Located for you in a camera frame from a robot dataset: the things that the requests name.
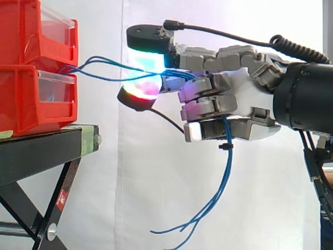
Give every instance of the stacked red bins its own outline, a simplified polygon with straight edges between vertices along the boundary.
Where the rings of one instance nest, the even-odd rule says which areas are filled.
[[[78,24],[40,0],[0,0],[0,138],[51,132],[76,121]]]

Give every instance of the black sensor cap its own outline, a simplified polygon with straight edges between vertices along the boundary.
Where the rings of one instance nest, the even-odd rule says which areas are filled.
[[[127,92],[123,87],[120,89],[117,99],[125,106],[135,109],[136,111],[149,110],[156,101],[156,99],[148,100],[138,98]]]
[[[127,45],[137,51],[168,54],[171,47],[171,38],[161,36],[162,26],[141,24],[127,29]]]

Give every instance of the wire bundle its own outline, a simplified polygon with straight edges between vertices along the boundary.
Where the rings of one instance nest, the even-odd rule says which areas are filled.
[[[224,122],[225,131],[226,131],[226,135],[227,135],[227,142],[228,142],[229,145],[232,145],[232,133],[231,133],[231,129],[230,129],[230,125],[228,123],[228,120],[226,119],[225,116],[223,116],[223,122]],[[226,168],[225,168],[223,178],[222,178],[222,181],[221,181],[221,184],[219,186],[218,191],[210,199],[210,201],[189,222],[187,222],[185,224],[182,224],[180,226],[177,226],[175,228],[171,228],[169,230],[150,231],[150,232],[154,233],[154,234],[164,234],[164,233],[169,233],[169,232],[175,231],[177,229],[180,229],[180,231],[183,232],[189,225],[194,224],[189,236],[185,239],[185,241],[183,241],[180,245],[178,245],[177,247],[175,247],[173,249],[177,250],[177,249],[180,249],[182,246],[184,246],[189,241],[191,236],[193,235],[193,233],[194,233],[196,227],[198,226],[200,220],[203,219],[213,209],[213,207],[219,201],[219,199],[220,199],[220,197],[221,197],[221,195],[222,195],[222,193],[223,193],[223,191],[226,187],[229,176],[230,176],[232,161],[233,161],[233,149],[232,149],[232,147],[230,147],[228,149],[228,160],[227,160]]]
[[[146,73],[146,74],[144,74],[142,76],[139,76],[139,77],[134,77],[134,78],[112,79],[112,78],[97,76],[95,74],[91,74],[91,73],[88,73],[88,72],[83,70],[89,64],[94,64],[94,63],[109,64],[109,65],[113,65],[113,66],[118,66],[118,67],[123,68],[123,69],[140,71],[140,72]],[[81,65],[79,67],[74,67],[72,65],[65,65],[65,66],[63,66],[62,68],[60,68],[58,70],[58,73],[60,73],[60,74],[73,74],[73,73],[76,73],[76,72],[82,73],[82,74],[84,74],[88,77],[93,77],[93,78],[96,78],[96,79],[100,79],[100,80],[104,80],[104,81],[110,81],[110,82],[135,81],[135,80],[138,80],[138,79],[153,77],[153,76],[179,77],[179,78],[184,78],[185,80],[189,81],[189,80],[196,77],[195,75],[193,75],[191,73],[184,72],[184,71],[178,71],[178,70],[172,70],[172,69],[167,69],[162,73],[150,72],[150,71],[146,71],[146,70],[143,70],[143,69],[140,69],[140,68],[134,68],[134,67],[131,67],[131,66],[127,66],[127,65],[121,64],[119,62],[113,61],[109,58],[102,57],[102,56],[92,56],[83,65]]]

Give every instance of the white backdrop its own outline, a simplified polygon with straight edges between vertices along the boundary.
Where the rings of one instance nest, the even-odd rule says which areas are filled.
[[[103,55],[127,62],[125,29],[166,18],[268,41],[277,33],[322,48],[321,1],[265,0],[42,0],[76,18],[80,62]],[[198,32],[178,32],[189,46],[219,47],[235,41]],[[112,67],[92,67],[120,77]],[[119,106],[119,86],[79,76],[79,122],[99,124],[103,143],[85,156],[59,224],[69,250],[157,250],[177,246],[187,232],[151,235],[188,221],[216,192],[226,153],[217,142],[186,144],[154,114]],[[155,108],[179,124],[174,94]],[[235,141],[229,184],[220,202],[183,249],[319,249],[319,209],[302,158],[298,135],[283,129],[258,142]],[[21,182],[44,212],[60,169]],[[0,219],[9,219],[0,207]],[[0,249],[30,249],[28,240],[0,237]]]

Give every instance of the sticker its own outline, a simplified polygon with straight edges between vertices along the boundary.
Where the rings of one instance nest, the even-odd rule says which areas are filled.
[[[67,201],[67,197],[68,197],[68,192],[61,190],[56,203],[60,211],[63,211],[63,208],[65,207]]]

